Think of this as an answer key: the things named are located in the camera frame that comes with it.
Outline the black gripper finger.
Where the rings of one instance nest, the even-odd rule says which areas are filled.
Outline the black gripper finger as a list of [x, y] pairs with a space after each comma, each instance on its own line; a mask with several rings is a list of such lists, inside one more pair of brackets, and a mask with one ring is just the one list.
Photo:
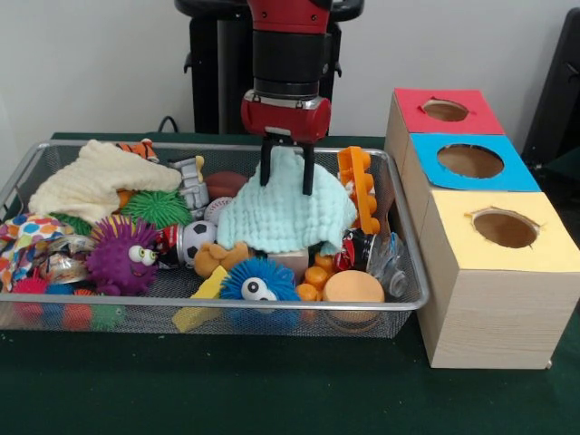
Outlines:
[[274, 146], [272, 138], [263, 138], [260, 150], [260, 185], [265, 187], [270, 178], [271, 152]]
[[310, 196], [313, 191], [314, 184], [314, 146], [303, 145], [304, 158], [304, 178], [303, 178], [303, 194]]

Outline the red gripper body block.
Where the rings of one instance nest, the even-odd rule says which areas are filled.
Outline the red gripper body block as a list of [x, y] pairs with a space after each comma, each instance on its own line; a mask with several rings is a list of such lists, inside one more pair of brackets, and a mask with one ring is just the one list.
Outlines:
[[315, 144], [329, 129], [332, 105], [320, 96], [311, 100], [276, 99], [250, 90], [244, 95], [240, 111], [244, 127], [252, 134], [276, 134]]

